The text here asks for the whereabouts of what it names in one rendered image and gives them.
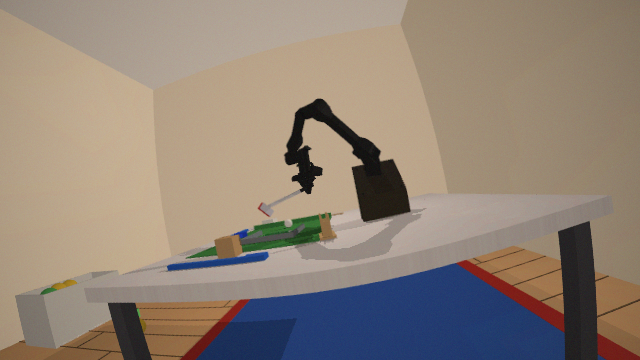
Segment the green putting mat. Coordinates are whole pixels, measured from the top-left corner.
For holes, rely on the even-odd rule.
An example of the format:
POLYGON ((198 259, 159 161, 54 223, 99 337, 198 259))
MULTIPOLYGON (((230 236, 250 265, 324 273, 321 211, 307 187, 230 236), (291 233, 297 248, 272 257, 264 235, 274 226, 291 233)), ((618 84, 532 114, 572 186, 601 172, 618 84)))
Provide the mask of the green putting mat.
MULTIPOLYGON (((260 230, 262 230, 263 235, 265 234, 269 234, 269 233, 278 233, 278 232, 283 232, 283 231, 289 231, 289 230, 294 230, 296 227, 298 227, 300 224, 304 223, 305 228, 303 230, 301 230, 294 238, 284 238, 284 239, 278 239, 278 240, 274 240, 274 241, 268 241, 268 242, 258 242, 258 243, 252 243, 252 244, 243 244, 242 245, 242 249, 243 252, 250 252, 250 251, 255 251, 255 250, 265 250, 265 249, 270 249, 270 248, 281 248, 281 247, 286 247, 286 246, 292 246, 292 245, 297 245, 297 244, 302 244, 302 243, 313 243, 313 242, 319 242, 320 241, 320 237, 319 237, 319 233, 322 233, 321 230, 321 224, 320 224, 320 220, 313 220, 313 221, 308 221, 308 222, 297 222, 297 223, 292 223, 291 227, 286 227, 285 225, 282 226, 276 226, 276 227, 271 227, 271 228, 261 228, 261 229, 256 229, 253 230, 249 233, 247 233, 248 235, 252 235, 260 230)), ((189 257, 186 258, 199 258, 199 257, 208 257, 208 256, 217 256, 217 252, 216 252, 216 247, 212 247, 212 248, 208 248, 207 250, 203 250, 200 253, 196 253, 194 255, 191 255, 189 257)))

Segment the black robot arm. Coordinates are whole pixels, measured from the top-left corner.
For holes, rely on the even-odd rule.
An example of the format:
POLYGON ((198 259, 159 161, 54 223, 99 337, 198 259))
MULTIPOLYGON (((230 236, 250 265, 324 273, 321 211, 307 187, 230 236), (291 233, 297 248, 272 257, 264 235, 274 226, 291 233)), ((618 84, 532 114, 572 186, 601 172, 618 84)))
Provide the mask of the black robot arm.
POLYGON ((284 153, 284 160, 287 165, 293 165, 303 160, 310 160, 308 150, 312 148, 308 145, 300 148, 303 143, 302 130, 304 121, 309 118, 326 123, 353 146, 354 150, 352 153, 356 155, 358 159, 361 159, 366 177, 382 175, 381 161, 379 158, 381 151, 373 142, 366 138, 359 137, 345 125, 340 118, 337 118, 333 114, 330 105, 321 98, 315 99, 312 103, 301 107, 295 113, 293 131, 286 144, 287 152, 284 153))

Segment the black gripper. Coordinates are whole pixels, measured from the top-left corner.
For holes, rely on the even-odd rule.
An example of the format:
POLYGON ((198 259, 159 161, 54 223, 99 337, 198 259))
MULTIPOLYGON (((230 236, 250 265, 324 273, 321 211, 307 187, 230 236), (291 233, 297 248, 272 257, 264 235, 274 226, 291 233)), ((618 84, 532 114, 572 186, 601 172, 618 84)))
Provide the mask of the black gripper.
POLYGON ((310 162, 310 160, 299 161, 296 165, 297 167, 299 167, 299 173, 298 175, 294 175, 291 178, 292 182, 297 181, 302 186, 302 188, 306 187, 306 194, 311 194, 312 184, 316 179, 315 176, 322 175, 322 171, 320 169, 311 170, 311 164, 312 162, 310 162))

